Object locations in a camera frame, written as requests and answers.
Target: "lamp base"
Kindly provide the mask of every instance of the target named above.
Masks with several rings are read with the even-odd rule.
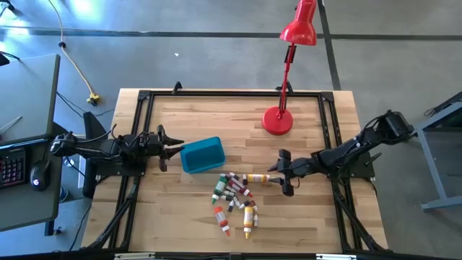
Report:
[[[286,110],[282,118],[278,118],[279,107],[268,108],[263,114],[261,125],[268,133],[273,135],[286,134],[292,128],[294,119],[292,114]]]

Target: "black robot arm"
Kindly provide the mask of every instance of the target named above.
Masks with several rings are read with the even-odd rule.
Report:
[[[72,132],[57,136],[52,145],[51,153],[58,157],[67,157],[75,154],[89,159],[92,163],[106,167],[108,175],[128,175],[139,170],[148,157],[158,156],[161,171],[166,171],[165,160],[183,149],[183,147],[166,148],[165,146],[182,144],[182,140],[168,137],[164,127],[159,125],[157,133],[142,132],[138,135],[126,134],[114,139],[101,141],[113,129],[96,139],[77,139]]]
[[[411,138],[413,130],[401,113],[389,110],[367,123],[352,139],[336,148],[313,152],[309,158],[301,157],[291,161],[290,152],[281,149],[276,165],[268,171],[283,173],[284,178],[277,182],[282,185],[284,195],[293,196],[290,179],[303,178],[314,173],[323,173],[329,178],[338,179],[351,164],[356,163],[360,155],[379,144],[404,142]]]

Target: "blue container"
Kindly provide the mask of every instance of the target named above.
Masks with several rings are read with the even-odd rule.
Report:
[[[187,173],[200,173],[225,163],[225,152],[218,136],[183,145],[181,163]]]

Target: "gray floor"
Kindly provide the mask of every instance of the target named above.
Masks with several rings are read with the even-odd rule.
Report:
[[[59,53],[59,36],[34,35],[56,29],[46,0],[13,0],[0,25],[22,26],[0,34],[0,50],[22,58]],[[85,30],[278,33],[293,19],[297,0],[53,0],[66,28]],[[325,0],[331,33],[457,35],[462,2],[457,0]],[[322,33],[318,13],[314,20]],[[286,43],[276,38],[150,38],[72,36],[65,39],[95,91],[96,108],[86,104],[84,83],[62,56],[58,90],[85,110],[114,108],[122,87],[272,88],[282,80]],[[461,91],[462,42],[334,40],[341,88],[352,90],[362,124],[387,109],[401,111],[411,124],[423,112]],[[332,90],[323,40],[299,46],[289,79],[295,89]],[[100,117],[110,127],[112,113]],[[82,120],[60,100],[55,121],[76,133]],[[462,258],[462,207],[423,213],[419,204],[437,198],[427,164],[415,139],[378,147],[374,163],[380,211],[391,249],[401,253]],[[66,171],[63,185],[77,183]],[[449,193],[460,194],[461,178],[445,178]],[[78,192],[71,192],[78,197]],[[88,201],[62,204],[57,224],[63,235],[43,238],[43,224],[0,233],[0,255],[67,250]]]

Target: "wooden table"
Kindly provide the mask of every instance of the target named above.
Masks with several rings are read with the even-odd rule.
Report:
[[[115,135],[130,133],[138,91],[120,91],[113,119],[113,123],[118,124]],[[353,94],[334,91],[334,97],[342,139],[350,139],[360,131]],[[275,97],[155,98],[150,129],[163,124],[167,135],[185,142],[219,136],[226,164],[207,173],[189,175],[183,172],[179,155],[167,163],[166,173],[157,167],[157,158],[150,159],[141,180],[130,251],[341,251],[331,184],[321,174],[301,179],[293,197],[282,195],[281,187],[275,183],[249,183],[260,220],[249,240],[244,238],[242,210],[235,208],[231,213],[226,212],[230,238],[215,220],[214,206],[227,207],[221,200],[211,204],[218,173],[266,173],[276,162],[278,149],[290,150],[292,158],[296,158],[325,148],[318,103],[312,97],[289,98],[287,107],[295,123],[288,134],[272,136],[262,129],[263,112],[277,102]],[[141,131],[143,117],[139,125]],[[93,242],[113,216],[120,182],[121,178],[110,177],[97,187],[82,246]],[[358,218],[376,241],[386,247],[372,186],[364,180],[352,179],[351,183]],[[346,221],[346,228],[352,244],[349,221]]]

